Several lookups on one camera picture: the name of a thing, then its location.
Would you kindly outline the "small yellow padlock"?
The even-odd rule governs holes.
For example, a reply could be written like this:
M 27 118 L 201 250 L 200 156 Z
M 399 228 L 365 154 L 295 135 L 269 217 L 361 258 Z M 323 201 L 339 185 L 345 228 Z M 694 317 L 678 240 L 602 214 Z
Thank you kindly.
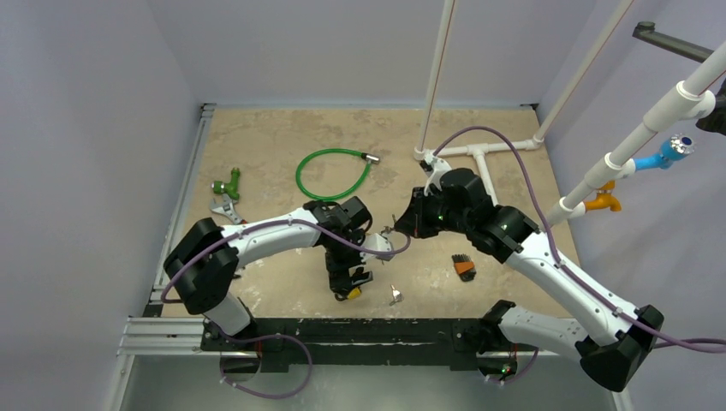
M 360 297 L 362 291 L 360 287 L 355 287 L 351 290 L 344 291 L 342 293 L 335 293 L 334 297 L 337 301 L 349 301 Z

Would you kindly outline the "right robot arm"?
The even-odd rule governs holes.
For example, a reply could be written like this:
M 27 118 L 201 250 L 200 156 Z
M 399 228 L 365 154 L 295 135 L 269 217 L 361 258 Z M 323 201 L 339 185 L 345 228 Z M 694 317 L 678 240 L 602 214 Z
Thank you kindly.
M 518 271 L 564 307 L 572 319 L 557 319 L 498 302 L 480 326 L 491 348 L 523 343 L 580 363 L 601 387 L 623 391 L 655 345 L 664 316 L 651 305 L 637 307 L 586 274 L 551 247 L 548 235 L 513 206 L 496 205 L 470 169 L 449 170 L 438 185 L 415 187 L 395 230 L 417 239 L 442 231 L 463 234 L 473 247 Z

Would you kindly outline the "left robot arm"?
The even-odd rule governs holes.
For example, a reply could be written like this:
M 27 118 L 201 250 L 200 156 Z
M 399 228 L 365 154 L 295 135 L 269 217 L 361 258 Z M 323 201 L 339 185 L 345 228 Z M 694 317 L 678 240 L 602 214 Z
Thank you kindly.
M 182 237 L 164 261 L 170 291 L 192 315 L 201 314 L 222 330 L 235 350 L 250 347 L 255 338 L 252 314 L 229 290 L 237 269 L 278 253 L 323 247 L 330 288 L 346 299 L 372 280 L 367 260 L 392 249 L 388 239 L 369 231 L 372 215 L 356 196 L 338 204 L 312 200 L 279 217 L 255 223 L 220 226 L 203 218 Z

